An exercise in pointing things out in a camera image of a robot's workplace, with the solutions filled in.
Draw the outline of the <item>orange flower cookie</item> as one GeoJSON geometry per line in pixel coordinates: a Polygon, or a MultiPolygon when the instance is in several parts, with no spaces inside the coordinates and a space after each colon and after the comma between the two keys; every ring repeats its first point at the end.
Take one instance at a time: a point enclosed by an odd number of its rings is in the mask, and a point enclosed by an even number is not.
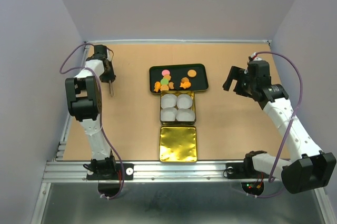
{"type": "Polygon", "coordinates": [[[167,79],[167,80],[171,80],[171,76],[170,76],[170,75],[164,75],[163,78],[165,78],[165,79],[167,79]]]}

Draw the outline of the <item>metal tongs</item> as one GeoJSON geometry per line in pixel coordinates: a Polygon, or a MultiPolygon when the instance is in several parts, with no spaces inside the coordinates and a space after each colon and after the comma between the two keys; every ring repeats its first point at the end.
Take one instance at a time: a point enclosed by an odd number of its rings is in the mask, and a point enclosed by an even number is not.
{"type": "Polygon", "coordinates": [[[113,97],[114,96],[113,82],[109,81],[108,85],[109,85],[110,96],[113,97]]]}

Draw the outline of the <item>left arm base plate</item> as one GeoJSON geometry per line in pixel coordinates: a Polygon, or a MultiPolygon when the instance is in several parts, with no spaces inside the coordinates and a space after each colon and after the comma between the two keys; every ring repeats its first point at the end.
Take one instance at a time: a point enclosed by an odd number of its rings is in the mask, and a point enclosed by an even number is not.
{"type": "Polygon", "coordinates": [[[133,180],[134,164],[126,163],[124,166],[124,178],[122,178],[121,164],[116,164],[116,170],[108,169],[102,172],[92,172],[87,170],[86,180],[99,181],[99,180],[133,180]]]}

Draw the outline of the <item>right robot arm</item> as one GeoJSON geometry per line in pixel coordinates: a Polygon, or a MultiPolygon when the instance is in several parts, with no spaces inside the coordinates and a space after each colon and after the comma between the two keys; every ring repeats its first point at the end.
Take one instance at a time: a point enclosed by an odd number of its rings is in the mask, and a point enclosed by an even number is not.
{"type": "Polygon", "coordinates": [[[283,136],[281,145],[287,147],[290,160],[263,150],[250,151],[241,165],[229,168],[228,178],[254,178],[263,173],[281,180],[292,194],[327,186],[336,158],[331,152],[325,153],[309,136],[283,86],[272,84],[268,62],[253,60],[246,69],[232,66],[223,89],[228,91],[234,80],[234,92],[257,102],[274,123],[283,136]]]}

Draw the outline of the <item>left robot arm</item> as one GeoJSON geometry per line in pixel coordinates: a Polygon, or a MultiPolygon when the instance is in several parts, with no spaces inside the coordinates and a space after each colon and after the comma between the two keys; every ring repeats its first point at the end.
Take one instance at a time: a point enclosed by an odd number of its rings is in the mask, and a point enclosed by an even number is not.
{"type": "Polygon", "coordinates": [[[117,174],[117,165],[102,126],[102,91],[100,83],[116,80],[113,52],[105,45],[94,45],[94,53],[85,61],[80,72],[65,80],[68,112],[83,127],[91,148],[91,161],[84,164],[88,175],[94,179],[111,179],[117,174]]]}

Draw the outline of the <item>pink sandwich cookie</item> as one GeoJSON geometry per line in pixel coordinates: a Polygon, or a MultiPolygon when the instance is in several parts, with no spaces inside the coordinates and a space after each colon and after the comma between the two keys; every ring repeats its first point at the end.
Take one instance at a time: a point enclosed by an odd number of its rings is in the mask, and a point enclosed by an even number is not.
{"type": "Polygon", "coordinates": [[[165,76],[165,75],[169,75],[170,74],[170,71],[165,69],[162,71],[162,75],[165,76]]]}

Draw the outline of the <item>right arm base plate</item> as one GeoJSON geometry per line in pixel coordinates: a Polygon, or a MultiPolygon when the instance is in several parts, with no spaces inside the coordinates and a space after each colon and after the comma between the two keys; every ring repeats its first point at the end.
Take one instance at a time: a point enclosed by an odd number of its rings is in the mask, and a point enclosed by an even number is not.
{"type": "Polygon", "coordinates": [[[262,175],[264,178],[268,178],[271,169],[262,165],[253,165],[252,162],[228,162],[222,176],[227,179],[258,179],[262,175]]]}

